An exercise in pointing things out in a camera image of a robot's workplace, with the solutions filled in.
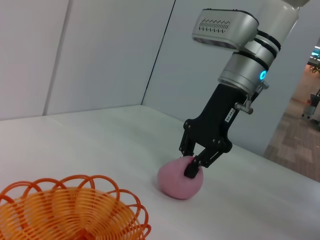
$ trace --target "white tabletop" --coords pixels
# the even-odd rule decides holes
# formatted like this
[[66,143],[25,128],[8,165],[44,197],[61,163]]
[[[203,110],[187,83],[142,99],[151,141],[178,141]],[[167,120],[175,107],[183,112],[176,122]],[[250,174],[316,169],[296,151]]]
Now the white tabletop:
[[181,156],[182,126],[145,106],[1,121],[0,189],[100,174],[138,195],[151,240],[320,239],[320,183],[237,146],[204,170],[194,198],[159,192],[158,169]]

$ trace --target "orange wire basket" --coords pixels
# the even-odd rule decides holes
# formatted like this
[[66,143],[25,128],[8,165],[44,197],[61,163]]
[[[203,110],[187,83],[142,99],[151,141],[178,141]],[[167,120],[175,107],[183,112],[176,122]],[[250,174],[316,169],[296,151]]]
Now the orange wire basket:
[[[65,185],[75,179],[83,181],[77,187]],[[95,179],[108,181],[114,190],[96,190]],[[55,185],[42,190],[41,183]],[[6,195],[21,186],[26,187],[21,197],[12,199]],[[135,203],[124,204],[123,194],[133,196]],[[148,213],[139,198],[102,175],[19,181],[0,193],[0,203],[3,200],[6,202],[0,205],[0,240],[144,240],[151,231]],[[144,222],[140,223],[142,211]]]

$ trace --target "blue indicator light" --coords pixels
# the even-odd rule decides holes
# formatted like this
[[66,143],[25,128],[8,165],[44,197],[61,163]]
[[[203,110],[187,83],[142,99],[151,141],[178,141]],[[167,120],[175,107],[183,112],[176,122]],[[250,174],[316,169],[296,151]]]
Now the blue indicator light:
[[263,79],[265,79],[267,76],[267,71],[263,71],[261,74],[260,74],[260,80],[262,81]]

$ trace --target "pink soft toy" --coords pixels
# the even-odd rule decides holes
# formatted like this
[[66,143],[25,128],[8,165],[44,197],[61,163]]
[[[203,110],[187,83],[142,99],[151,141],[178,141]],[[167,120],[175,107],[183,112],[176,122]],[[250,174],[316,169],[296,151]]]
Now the pink soft toy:
[[199,172],[194,179],[188,178],[184,172],[188,164],[193,161],[192,156],[184,156],[168,162],[158,172],[158,185],[170,197],[176,199],[189,199],[199,192],[204,181],[204,172],[199,167]]

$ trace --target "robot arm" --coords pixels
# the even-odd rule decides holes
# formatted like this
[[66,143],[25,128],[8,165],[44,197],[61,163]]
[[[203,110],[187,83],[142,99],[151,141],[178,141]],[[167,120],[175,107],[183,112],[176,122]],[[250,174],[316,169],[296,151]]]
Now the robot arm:
[[265,77],[281,44],[309,0],[270,0],[258,19],[240,10],[204,9],[192,39],[201,44],[232,50],[212,97],[199,117],[185,121],[179,150],[193,156],[196,144],[205,147],[184,175],[195,178],[199,166],[208,168],[232,149],[228,130],[239,111],[252,114],[252,102],[269,85]]

